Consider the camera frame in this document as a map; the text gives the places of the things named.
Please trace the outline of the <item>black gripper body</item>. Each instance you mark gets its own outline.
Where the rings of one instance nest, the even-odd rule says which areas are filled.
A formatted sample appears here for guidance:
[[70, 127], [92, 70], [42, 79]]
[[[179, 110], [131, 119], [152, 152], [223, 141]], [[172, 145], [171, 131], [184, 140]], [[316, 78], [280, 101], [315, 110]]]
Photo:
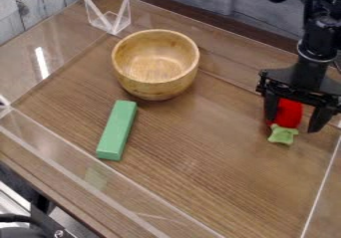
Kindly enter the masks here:
[[279, 99], [288, 99], [310, 107], [326, 107], [341, 114], [341, 83], [323, 75], [303, 75], [295, 66], [262, 70], [255, 90], [264, 98], [272, 92]]

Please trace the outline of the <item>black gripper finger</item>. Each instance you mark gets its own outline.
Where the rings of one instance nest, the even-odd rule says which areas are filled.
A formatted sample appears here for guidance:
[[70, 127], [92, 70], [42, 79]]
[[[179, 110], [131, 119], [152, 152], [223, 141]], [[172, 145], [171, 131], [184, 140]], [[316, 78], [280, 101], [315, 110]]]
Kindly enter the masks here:
[[272, 92], [264, 94], [263, 99], [263, 108], [264, 108], [264, 117], [267, 120], [274, 120], [276, 115], [276, 108], [279, 103], [279, 96]]
[[312, 111], [312, 115], [308, 121], [307, 132], [316, 132], [327, 124], [332, 117], [332, 110], [326, 107], [318, 107]]

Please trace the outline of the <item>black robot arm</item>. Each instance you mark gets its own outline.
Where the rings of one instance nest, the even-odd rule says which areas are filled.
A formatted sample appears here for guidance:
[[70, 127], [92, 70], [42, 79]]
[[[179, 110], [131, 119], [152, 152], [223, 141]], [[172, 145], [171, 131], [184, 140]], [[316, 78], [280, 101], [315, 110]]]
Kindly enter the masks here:
[[268, 120], [275, 118], [280, 99], [312, 107], [307, 131], [316, 132], [341, 114], [341, 82], [327, 76], [341, 51], [341, 0], [299, 1], [303, 35], [296, 43], [296, 62], [287, 68], [262, 70], [255, 90], [263, 96]]

